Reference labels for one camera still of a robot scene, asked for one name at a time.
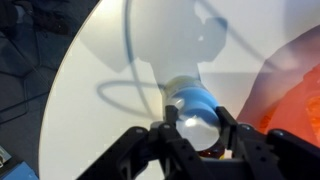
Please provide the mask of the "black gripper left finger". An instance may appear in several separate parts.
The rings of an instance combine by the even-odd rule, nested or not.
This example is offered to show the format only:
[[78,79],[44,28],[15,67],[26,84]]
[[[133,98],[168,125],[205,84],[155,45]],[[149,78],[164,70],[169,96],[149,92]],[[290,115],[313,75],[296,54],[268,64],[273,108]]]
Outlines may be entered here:
[[165,122],[176,126],[178,120],[178,109],[174,105],[167,105],[165,107]]

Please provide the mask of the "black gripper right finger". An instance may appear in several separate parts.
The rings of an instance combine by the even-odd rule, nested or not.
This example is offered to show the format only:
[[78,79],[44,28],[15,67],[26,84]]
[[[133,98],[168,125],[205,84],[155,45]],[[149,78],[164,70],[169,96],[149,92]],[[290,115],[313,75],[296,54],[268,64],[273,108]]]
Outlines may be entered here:
[[223,106],[218,106],[215,112],[221,123],[220,139],[227,149],[231,149],[234,144],[238,123]]

